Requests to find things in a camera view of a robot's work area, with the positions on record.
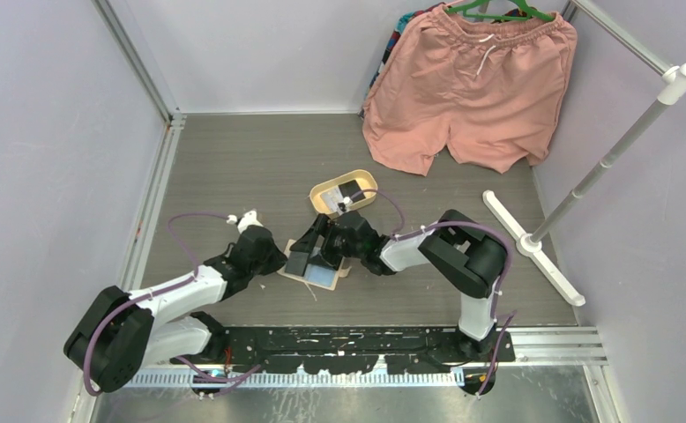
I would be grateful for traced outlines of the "colourful patterned garment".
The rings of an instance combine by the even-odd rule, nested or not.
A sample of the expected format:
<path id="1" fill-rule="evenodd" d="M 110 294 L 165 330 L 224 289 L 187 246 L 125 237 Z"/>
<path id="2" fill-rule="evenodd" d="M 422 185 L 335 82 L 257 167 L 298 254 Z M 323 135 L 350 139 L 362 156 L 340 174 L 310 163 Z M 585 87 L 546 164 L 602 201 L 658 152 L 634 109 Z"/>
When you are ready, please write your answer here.
<path id="1" fill-rule="evenodd" d="M 368 86 L 368 88 L 367 88 L 367 90 L 366 90 L 366 92 L 365 92 L 365 94 L 364 94 L 364 99 L 367 99 L 367 98 L 369 97 L 369 93 L 370 93 L 372 87 L 373 87 L 374 84 L 376 83 L 376 81 L 377 81 L 378 77 L 380 76 L 381 72 L 384 70 L 384 67 L 385 67 L 386 63 L 387 63 L 387 61 L 389 60 L 389 58 L 390 58 L 390 56 L 391 56 L 391 53 L 392 53 L 392 51 L 393 51 L 395 45 L 398 43 L 398 41 L 399 41 L 401 35 L 402 35 L 403 32 L 405 31 L 406 26 L 407 26 L 413 19 L 419 17 L 420 15 L 422 15 L 422 14 L 424 14 L 424 13 L 426 13 L 426 12 L 432 11 L 432 10 L 434 10 L 435 8 L 438 8 L 438 7 L 442 6 L 442 5 L 445 5 L 445 2 L 440 2 L 440 3 L 437 3 L 437 4 L 433 4 L 433 5 L 431 5 L 430 7 L 426 8 L 426 9 L 422 9 L 422 10 L 418 10 L 418 11 L 411 11 L 411 12 L 409 12 L 409 13 L 406 13 L 406 14 L 402 15 L 402 16 L 398 19 L 398 21 L 396 22 L 395 26 L 393 27 L 393 30 L 392 30 L 392 32 L 391 32 L 391 35 L 390 35 L 390 37 L 389 37 L 387 43 L 385 44 L 385 47 L 384 47 L 384 51 L 383 51 L 381 60 L 380 60 L 380 62 L 379 62 L 379 64 L 378 64 L 378 67 L 377 67 L 375 73 L 374 73 L 373 76 L 372 76 L 372 79 L 371 79 L 370 82 L 369 82 L 369 86 Z"/>

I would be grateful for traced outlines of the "beige oval plastic tray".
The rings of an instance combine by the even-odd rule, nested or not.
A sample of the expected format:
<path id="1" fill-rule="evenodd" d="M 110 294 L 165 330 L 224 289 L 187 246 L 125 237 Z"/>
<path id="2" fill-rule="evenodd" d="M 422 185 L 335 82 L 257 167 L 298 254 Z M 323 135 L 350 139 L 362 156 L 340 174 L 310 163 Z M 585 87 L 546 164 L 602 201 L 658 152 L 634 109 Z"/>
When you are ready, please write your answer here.
<path id="1" fill-rule="evenodd" d="M 317 213 L 335 218 L 371 204 L 377 189 L 378 184 L 370 172 L 356 169 L 314 186 L 309 200 Z"/>

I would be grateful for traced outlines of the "white clothes rack stand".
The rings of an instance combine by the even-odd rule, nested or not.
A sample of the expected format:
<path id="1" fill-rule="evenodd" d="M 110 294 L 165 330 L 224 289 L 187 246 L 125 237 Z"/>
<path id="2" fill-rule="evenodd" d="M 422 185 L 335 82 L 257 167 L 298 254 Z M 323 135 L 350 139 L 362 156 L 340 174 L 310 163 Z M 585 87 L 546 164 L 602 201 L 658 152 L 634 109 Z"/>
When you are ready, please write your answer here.
<path id="1" fill-rule="evenodd" d="M 630 126 L 621 138 L 602 156 L 585 177 L 566 195 L 563 201 L 532 233 L 526 231 L 512 216 L 509 210 L 498 199 L 492 190 L 482 193 L 483 203 L 515 241 L 520 255 L 535 264 L 548 282 L 562 298 L 573 307 L 582 307 L 586 303 L 582 295 L 563 275 L 559 268 L 543 251 L 542 240 L 555 228 L 589 192 L 592 186 L 610 169 L 635 141 L 671 106 L 686 93 L 686 63 L 673 66 L 662 75 L 665 87 L 660 91 L 651 106 Z"/>

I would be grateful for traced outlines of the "aluminium frame rail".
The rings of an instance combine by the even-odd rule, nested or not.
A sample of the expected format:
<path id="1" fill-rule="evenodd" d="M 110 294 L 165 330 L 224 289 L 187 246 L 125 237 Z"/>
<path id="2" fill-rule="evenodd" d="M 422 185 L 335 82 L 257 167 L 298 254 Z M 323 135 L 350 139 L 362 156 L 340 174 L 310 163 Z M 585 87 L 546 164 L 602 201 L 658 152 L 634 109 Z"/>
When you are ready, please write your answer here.
<path id="1" fill-rule="evenodd" d="M 160 210 L 168 189 L 177 147 L 187 117 L 182 112 L 148 46 L 135 14 L 126 1 L 95 0 L 101 15 L 138 82 L 155 106 L 162 123 L 161 141 L 150 171 L 137 218 L 137 232 L 130 243 L 119 287 L 131 291 L 141 286 Z"/>

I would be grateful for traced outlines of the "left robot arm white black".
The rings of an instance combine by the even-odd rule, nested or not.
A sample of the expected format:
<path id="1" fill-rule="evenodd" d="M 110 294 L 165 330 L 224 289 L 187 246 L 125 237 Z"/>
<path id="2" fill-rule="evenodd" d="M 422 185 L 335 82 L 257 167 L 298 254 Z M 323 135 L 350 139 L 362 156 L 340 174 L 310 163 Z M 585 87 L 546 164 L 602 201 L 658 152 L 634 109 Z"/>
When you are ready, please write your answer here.
<path id="1" fill-rule="evenodd" d="M 270 230 L 246 226 L 224 253 L 184 276 L 131 293 L 117 286 L 100 291 L 63 354 L 85 373 L 94 395 L 121 389 L 140 368 L 159 361 L 196 356 L 216 363 L 227 342 L 222 326 L 201 308 L 231 298 L 286 260 Z"/>

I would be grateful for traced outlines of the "green clothes hanger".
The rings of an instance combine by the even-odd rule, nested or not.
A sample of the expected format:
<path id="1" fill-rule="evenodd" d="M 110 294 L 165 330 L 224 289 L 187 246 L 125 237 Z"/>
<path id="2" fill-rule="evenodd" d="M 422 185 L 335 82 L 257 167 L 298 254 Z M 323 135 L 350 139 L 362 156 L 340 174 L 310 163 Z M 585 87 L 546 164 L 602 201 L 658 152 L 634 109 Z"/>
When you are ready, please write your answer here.
<path id="1" fill-rule="evenodd" d="M 531 1 L 452 1 L 445 5 L 448 14 L 460 16 L 471 22 L 510 22 L 539 19 L 551 22 L 555 15 L 550 11 L 543 11 L 533 5 Z"/>

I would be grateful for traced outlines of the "black vip card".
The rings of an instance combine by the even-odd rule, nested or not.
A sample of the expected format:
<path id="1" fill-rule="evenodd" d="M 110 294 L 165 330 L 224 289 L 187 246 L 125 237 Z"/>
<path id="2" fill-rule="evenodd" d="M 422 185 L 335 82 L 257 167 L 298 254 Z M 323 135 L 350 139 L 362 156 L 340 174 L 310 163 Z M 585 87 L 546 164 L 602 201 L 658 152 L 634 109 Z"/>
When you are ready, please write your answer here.
<path id="1" fill-rule="evenodd" d="M 355 179 L 341 183 L 338 185 L 341 197 L 351 197 L 354 203 L 362 201 L 366 198 L 362 187 Z"/>

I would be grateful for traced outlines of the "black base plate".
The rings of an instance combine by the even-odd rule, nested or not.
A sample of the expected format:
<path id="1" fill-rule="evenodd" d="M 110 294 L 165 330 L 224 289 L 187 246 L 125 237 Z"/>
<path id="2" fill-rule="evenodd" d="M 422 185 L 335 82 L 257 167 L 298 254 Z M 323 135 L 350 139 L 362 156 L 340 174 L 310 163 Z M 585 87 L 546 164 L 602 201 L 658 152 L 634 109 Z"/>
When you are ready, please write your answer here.
<path id="1" fill-rule="evenodd" d="M 441 374 L 452 367 L 516 359 L 509 333 L 496 332 L 475 346 L 451 326 L 227 327 L 216 346 L 187 358 L 243 373 L 254 366 L 269 374 L 301 369 L 317 375 L 368 374 L 383 361 L 390 375 Z"/>

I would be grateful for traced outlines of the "beige leather card holder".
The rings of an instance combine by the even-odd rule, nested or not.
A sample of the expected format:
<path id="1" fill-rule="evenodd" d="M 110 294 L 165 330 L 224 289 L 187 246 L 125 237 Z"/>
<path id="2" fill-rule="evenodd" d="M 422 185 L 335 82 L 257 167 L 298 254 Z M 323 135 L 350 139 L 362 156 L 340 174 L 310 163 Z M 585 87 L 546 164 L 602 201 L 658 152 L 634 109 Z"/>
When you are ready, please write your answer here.
<path id="1" fill-rule="evenodd" d="M 316 286 L 328 291 L 334 291 L 339 280 L 341 278 L 346 278 L 351 269 L 351 261 L 347 258 L 344 258 L 336 271 L 321 265 L 309 264 L 304 275 L 298 276 L 286 272 L 286 265 L 284 265 L 280 270 L 277 271 L 277 274 L 284 278 L 303 282 L 309 286 Z"/>

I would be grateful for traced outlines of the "silver vip card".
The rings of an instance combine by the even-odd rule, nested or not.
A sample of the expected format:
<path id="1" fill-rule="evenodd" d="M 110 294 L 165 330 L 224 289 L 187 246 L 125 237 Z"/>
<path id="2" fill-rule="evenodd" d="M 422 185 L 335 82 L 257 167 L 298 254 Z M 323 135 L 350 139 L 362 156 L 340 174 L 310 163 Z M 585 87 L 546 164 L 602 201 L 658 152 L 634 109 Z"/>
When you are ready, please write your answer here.
<path id="1" fill-rule="evenodd" d="M 320 194 L 320 198 L 322 199 L 324 205 L 328 208 L 327 214 L 338 213 L 337 202 L 342 199 L 338 186 L 323 191 Z"/>

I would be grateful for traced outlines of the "pink shorts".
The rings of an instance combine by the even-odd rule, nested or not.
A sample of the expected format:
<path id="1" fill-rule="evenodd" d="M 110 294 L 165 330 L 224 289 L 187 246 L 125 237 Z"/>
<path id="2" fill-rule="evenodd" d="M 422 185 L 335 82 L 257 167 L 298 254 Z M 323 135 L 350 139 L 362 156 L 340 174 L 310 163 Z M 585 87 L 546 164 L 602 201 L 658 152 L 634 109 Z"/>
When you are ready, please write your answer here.
<path id="1" fill-rule="evenodd" d="M 425 175 L 442 150 L 505 173 L 544 161 L 578 45 L 559 13 L 470 22 L 435 6 L 412 18 L 362 104 L 374 161 Z"/>

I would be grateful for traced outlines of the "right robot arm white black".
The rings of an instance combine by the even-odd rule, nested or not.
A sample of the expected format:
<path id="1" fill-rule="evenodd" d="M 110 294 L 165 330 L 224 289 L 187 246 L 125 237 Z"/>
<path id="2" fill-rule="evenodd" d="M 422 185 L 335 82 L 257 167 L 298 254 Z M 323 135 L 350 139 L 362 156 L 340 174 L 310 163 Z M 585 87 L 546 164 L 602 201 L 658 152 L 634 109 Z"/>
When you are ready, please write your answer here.
<path id="1" fill-rule="evenodd" d="M 458 329 L 461 355 L 483 360 L 494 345 L 496 296 L 511 265 L 511 257 L 498 234 L 456 210 L 410 234 L 380 234 L 357 211 L 336 219 L 324 214 L 291 243 L 288 276 L 304 277 L 316 266 L 336 271 L 346 259 L 355 259 L 372 274 L 392 276 L 429 264 L 460 295 Z"/>

